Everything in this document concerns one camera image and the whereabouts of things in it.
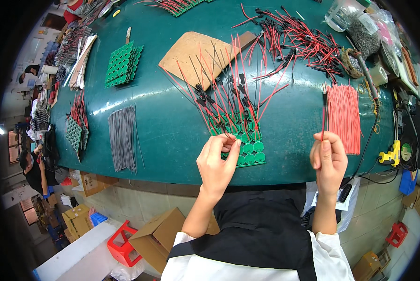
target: white sleeve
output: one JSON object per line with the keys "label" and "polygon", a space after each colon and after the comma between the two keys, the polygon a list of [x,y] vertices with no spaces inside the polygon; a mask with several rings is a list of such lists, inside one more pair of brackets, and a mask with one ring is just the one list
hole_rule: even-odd
{"label": "white sleeve", "polygon": [[[174,246],[180,243],[185,243],[196,238],[191,237],[187,233],[178,232],[174,240]],[[162,281],[178,281],[184,278],[184,274],[188,267],[191,255],[170,258],[162,273]]]}
{"label": "white sleeve", "polygon": [[338,233],[322,234],[309,231],[313,261],[318,280],[354,281],[352,270],[339,243]]}

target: green table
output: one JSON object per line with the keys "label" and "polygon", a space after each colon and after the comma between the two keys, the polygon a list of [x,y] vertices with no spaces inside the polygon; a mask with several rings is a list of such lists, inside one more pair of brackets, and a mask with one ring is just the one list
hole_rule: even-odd
{"label": "green table", "polygon": [[[51,111],[51,121],[56,125],[57,146],[61,156],[59,164],[112,177],[200,184],[196,158],[209,137],[206,125],[198,111],[160,73],[157,64],[174,42],[187,31],[230,42],[231,34],[242,34],[245,31],[258,33],[260,27],[248,23],[230,28],[246,19],[238,0],[201,3],[178,18],[162,9],[133,3],[123,3],[121,12],[116,17],[98,19],[92,24],[93,32],[98,34],[98,38],[91,49],[85,74],[90,135],[81,163],[64,133],[65,114],[70,111],[70,101],[73,100],[75,92],[70,91],[68,87],[59,91],[58,101]],[[338,44],[348,47],[344,33],[337,33],[322,22],[330,4],[330,1],[319,4],[311,0],[264,0],[261,4],[258,1],[245,0],[243,3],[249,16],[254,16],[257,7],[274,11],[280,9],[280,5],[284,5],[292,16],[297,16],[296,11],[299,11],[309,28],[329,31]],[[104,79],[110,53],[125,43],[125,34],[129,26],[132,27],[131,40],[134,40],[134,44],[144,45],[135,79],[125,86],[105,89]],[[254,54],[253,58],[253,66],[246,68],[248,78],[255,77],[257,73],[257,55]],[[272,70],[271,58],[268,59],[268,68]],[[262,93],[271,93],[279,77],[275,75],[263,80]],[[319,132],[322,127],[322,83],[329,81],[325,78],[325,73],[306,67],[302,60],[297,61],[295,65],[294,78],[293,87],[288,86],[274,95],[260,121],[266,164],[236,169],[231,184],[280,184],[315,180],[316,175],[308,155],[314,141],[313,133]],[[348,76],[337,76],[337,80],[340,84],[348,84]],[[361,79],[350,80],[350,83],[357,87],[360,81]],[[280,85],[290,82],[291,69],[288,69]],[[250,83],[250,92],[254,92],[252,87],[255,87],[254,82]],[[379,95],[383,103],[380,133],[372,136],[360,168],[362,173],[375,164],[380,151],[388,151],[393,143],[391,94],[381,87]],[[143,169],[138,154],[138,174],[128,170],[115,172],[107,118],[114,110],[135,103],[146,169]],[[375,119],[371,112],[371,104],[366,94],[360,95],[360,120],[364,135],[364,138],[361,138],[362,149]],[[360,160],[359,156],[348,158],[346,176],[353,174]],[[391,166],[377,164],[373,171],[390,168]]]}

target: black shirt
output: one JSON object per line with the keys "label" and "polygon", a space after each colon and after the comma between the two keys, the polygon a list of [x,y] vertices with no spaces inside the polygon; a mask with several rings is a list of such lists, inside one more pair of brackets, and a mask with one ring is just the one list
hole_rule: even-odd
{"label": "black shirt", "polygon": [[39,65],[36,65],[36,64],[31,64],[31,65],[29,65],[25,70],[24,70],[24,72],[26,72],[26,73],[32,73],[31,72],[31,69],[35,69],[35,71],[36,71],[36,73],[35,73],[35,76],[38,76],[38,71],[40,70],[40,66]]}
{"label": "black shirt", "polygon": [[[34,165],[32,166],[32,169],[29,172],[27,172],[27,174],[25,174],[24,171],[23,174],[26,177],[26,180],[31,186],[31,188],[38,191],[39,194],[43,195],[43,188],[41,187],[40,167],[36,161],[37,155],[35,155],[34,152],[31,152],[31,155],[34,158]],[[48,186],[54,186],[59,184],[55,179],[55,173],[53,171],[45,169],[44,174],[46,176],[46,182],[48,183]]]}

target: hand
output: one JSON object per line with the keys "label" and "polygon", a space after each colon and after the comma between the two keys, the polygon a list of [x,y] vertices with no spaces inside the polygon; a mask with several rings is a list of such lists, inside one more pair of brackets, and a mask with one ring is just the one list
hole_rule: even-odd
{"label": "hand", "polygon": [[44,172],[44,162],[43,162],[43,159],[40,159],[40,164],[38,164],[38,166],[40,167],[40,171]]}
{"label": "hand", "polygon": [[[210,137],[196,160],[202,178],[201,192],[204,198],[215,204],[229,185],[240,154],[241,140],[232,134],[228,136],[220,134]],[[227,160],[221,159],[221,152],[229,152]]]}
{"label": "hand", "polygon": [[324,132],[313,135],[315,142],[310,151],[310,163],[316,170],[316,184],[320,194],[336,196],[348,166],[348,158],[338,135]]}

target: black hair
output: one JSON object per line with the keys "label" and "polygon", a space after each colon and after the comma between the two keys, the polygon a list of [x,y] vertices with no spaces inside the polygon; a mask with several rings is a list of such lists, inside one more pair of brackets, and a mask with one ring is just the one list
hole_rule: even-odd
{"label": "black hair", "polygon": [[22,152],[20,152],[20,154],[18,155],[18,161],[19,161],[19,165],[21,166],[21,168],[23,170],[26,170],[27,165],[29,164],[27,162],[26,156],[27,156],[28,152],[27,149],[24,149]]}

